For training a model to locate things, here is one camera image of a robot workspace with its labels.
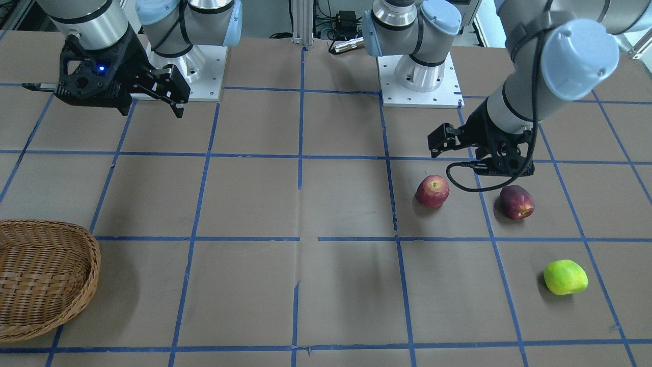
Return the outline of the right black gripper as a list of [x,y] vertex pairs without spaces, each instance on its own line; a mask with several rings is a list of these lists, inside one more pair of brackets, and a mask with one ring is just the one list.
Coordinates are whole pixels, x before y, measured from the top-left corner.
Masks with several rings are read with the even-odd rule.
[[[128,116],[131,95],[145,95],[165,103],[181,119],[191,92],[188,82],[174,64],[151,68],[133,31],[126,31],[115,44],[103,49],[84,49],[80,38],[69,34],[59,58],[54,95],[72,106],[114,108],[122,116]],[[150,82],[133,82],[148,70]]]

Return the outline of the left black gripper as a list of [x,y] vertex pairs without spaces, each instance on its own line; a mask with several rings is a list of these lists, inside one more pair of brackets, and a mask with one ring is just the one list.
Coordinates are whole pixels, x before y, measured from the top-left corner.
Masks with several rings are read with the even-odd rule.
[[454,127],[450,123],[443,123],[428,135],[431,158],[475,147],[476,161],[472,165],[479,176],[513,177],[523,166],[525,169],[519,177],[532,176],[535,166],[520,151],[521,144],[531,142],[533,139],[530,130],[510,134],[498,128],[491,120],[485,104],[477,107],[463,126]]

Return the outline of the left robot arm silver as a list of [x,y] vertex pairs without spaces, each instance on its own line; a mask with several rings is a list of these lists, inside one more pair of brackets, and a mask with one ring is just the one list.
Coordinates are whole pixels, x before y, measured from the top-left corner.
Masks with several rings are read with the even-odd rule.
[[[650,28],[650,1],[496,1],[514,72],[466,120],[444,123],[428,136],[433,158],[474,147],[482,176],[530,176],[538,125],[587,95],[619,63],[616,35]],[[420,72],[443,69],[461,13],[447,1],[375,1],[362,19],[366,51],[401,56],[398,77],[411,90]]]

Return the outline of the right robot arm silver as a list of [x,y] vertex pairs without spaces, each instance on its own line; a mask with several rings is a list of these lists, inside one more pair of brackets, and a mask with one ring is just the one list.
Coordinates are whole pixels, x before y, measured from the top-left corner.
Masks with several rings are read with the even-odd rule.
[[130,112],[158,100],[181,118],[191,101],[219,102],[230,48],[241,38],[240,1],[39,1],[65,37],[59,77],[24,83],[70,106]]

